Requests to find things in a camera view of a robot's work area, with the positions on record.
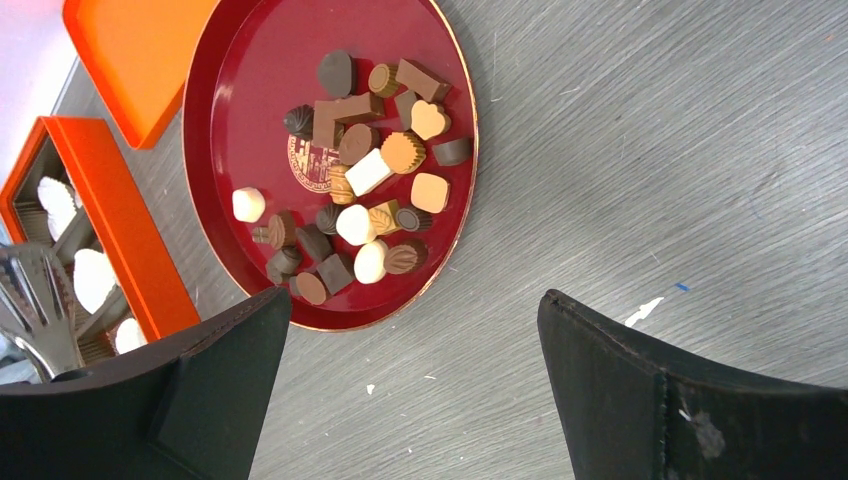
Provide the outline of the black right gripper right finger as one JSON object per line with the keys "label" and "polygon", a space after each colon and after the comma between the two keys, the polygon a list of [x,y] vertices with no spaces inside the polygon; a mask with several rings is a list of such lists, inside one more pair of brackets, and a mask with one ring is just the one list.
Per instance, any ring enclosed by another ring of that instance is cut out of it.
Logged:
{"label": "black right gripper right finger", "polygon": [[537,326],[578,479],[843,479],[847,393],[730,367],[557,290]]}

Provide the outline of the white oval chocolate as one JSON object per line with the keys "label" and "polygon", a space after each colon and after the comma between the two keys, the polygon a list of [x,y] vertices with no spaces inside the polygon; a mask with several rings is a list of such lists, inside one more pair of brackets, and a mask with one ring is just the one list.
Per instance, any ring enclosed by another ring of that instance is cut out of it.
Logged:
{"label": "white oval chocolate", "polygon": [[232,213],[236,220],[244,223],[256,223],[266,209],[262,192],[254,187],[236,189],[231,195]]}

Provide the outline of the silver metal tongs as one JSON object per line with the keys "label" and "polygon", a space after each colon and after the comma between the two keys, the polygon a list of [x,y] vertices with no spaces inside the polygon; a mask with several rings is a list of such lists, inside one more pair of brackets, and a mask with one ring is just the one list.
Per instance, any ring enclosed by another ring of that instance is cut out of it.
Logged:
{"label": "silver metal tongs", "polygon": [[44,383],[83,366],[72,282],[52,248],[1,249],[1,335],[24,352]]}

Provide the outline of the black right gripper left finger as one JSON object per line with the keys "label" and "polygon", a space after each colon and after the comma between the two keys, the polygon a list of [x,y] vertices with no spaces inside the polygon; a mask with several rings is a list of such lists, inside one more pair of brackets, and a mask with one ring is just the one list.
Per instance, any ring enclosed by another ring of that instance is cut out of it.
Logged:
{"label": "black right gripper left finger", "polygon": [[5,479],[245,479],[292,313],[269,288],[42,384],[1,389]]}

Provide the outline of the caramel square chocolate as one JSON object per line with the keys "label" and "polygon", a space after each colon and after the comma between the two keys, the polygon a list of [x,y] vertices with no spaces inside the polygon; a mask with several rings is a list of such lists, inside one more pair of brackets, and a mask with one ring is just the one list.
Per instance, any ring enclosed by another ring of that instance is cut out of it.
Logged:
{"label": "caramel square chocolate", "polygon": [[411,204],[431,214],[441,213],[448,203],[450,183],[443,177],[430,173],[415,176],[411,193]]}

